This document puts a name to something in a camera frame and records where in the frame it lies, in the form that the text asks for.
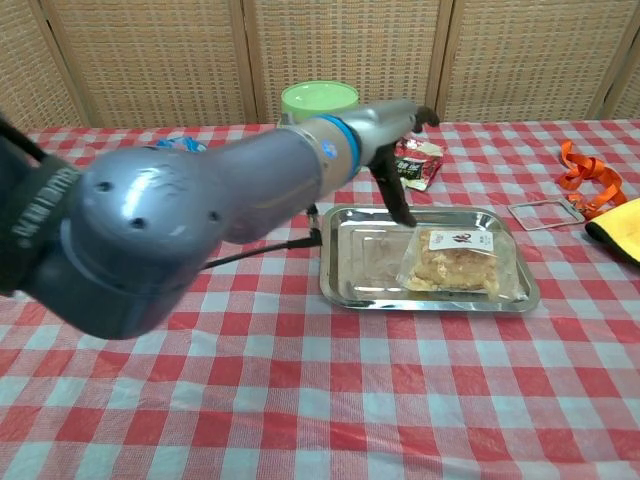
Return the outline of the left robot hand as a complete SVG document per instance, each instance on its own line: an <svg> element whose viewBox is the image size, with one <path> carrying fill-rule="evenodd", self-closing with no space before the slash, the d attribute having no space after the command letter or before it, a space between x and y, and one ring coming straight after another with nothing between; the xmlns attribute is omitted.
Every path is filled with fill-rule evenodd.
<svg viewBox="0 0 640 480"><path fill-rule="evenodd" d="M428 106L399 99L360 106L338 117L354 132L360 146L360 164L369 168L392 220L415 227L395 166L395 149L409 133L421 133L424 125L437 127L437 113Z"/></svg>

